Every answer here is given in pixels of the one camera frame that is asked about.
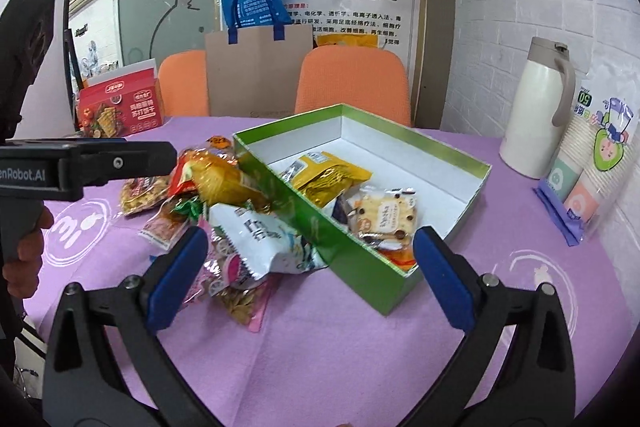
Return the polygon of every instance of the red biscuit box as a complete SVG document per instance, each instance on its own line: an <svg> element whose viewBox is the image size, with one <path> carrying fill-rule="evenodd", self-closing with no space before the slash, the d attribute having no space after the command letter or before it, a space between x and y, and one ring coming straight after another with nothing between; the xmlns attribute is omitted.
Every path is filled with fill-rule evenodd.
<svg viewBox="0 0 640 427"><path fill-rule="evenodd" d="M128 136L164 123L154 69L110 78L80 91L78 115L87 137Z"/></svg>

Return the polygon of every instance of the brown paper bag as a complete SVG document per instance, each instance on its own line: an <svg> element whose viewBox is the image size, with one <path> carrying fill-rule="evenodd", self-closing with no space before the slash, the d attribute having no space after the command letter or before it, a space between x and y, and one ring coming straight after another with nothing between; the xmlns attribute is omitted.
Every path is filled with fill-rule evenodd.
<svg viewBox="0 0 640 427"><path fill-rule="evenodd" d="M274 40L274 26L238 28L238 43L229 44L234 40L233 31L205 36L209 114L255 118L292 115L302 60L313 48L312 26L286 25L284 40Z"/></svg>

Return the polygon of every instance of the bag handle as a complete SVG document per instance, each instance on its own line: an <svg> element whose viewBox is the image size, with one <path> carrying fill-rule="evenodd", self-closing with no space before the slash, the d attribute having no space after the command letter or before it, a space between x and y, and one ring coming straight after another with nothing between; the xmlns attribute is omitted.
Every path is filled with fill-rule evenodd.
<svg viewBox="0 0 640 427"><path fill-rule="evenodd" d="M572 115L572 105L574 103L574 91L575 91L575 70L571 65L571 62L561 57L554 59L556 67L560 72L560 79L562 80L562 95L560 96L560 102L558 103L558 109L551 119L551 123L554 127L564 127L569 123L569 119Z"/></svg>
<svg viewBox="0 0 640 427"><path fill-rule="evenodd" d="M238 16L238 2L240 0L233 0L231 2L231 15L233 16L233 24L228 30L229 44L238 44L238 28L241 28L240 17ZM265 0L269 13L271 15L271 21L273 22L273 40L283 41L284 38L284 23L278 20L276 11L273 7L271 0Z"/></svg>

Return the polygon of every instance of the thermos handle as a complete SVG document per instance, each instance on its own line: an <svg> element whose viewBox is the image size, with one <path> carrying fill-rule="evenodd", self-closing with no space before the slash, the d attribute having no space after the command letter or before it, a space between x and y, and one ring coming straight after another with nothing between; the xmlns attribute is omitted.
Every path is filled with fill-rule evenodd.
<svg viewBox="0 0 640 427"><path fill-rule="evenodd" d="M554 59L558 70L560 71L560 78L562 79L562 95L560 96L560 103L554 117L551 119L551 123L554 127L564 127L569 123L571 117L571 109L574 103L575 93L575 70L571 65L571 62L561 57L555 57Z"/></svg>

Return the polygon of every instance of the open box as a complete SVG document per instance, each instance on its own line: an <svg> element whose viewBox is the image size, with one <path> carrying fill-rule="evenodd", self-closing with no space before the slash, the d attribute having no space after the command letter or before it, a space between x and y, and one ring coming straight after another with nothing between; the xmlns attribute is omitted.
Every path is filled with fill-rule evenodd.
<svg viewBox="0 0 640 427"><path fill-rule="evenodd" d="M325 216L279 174L307 152L327 151L373 173L367 185L411 187L418 228L450 239L470 213L491 165L417 131L348 105L333 105L234 135L241 169L278 217L316 245L331 270L383 315L422 278L404 272Z"/></svg>

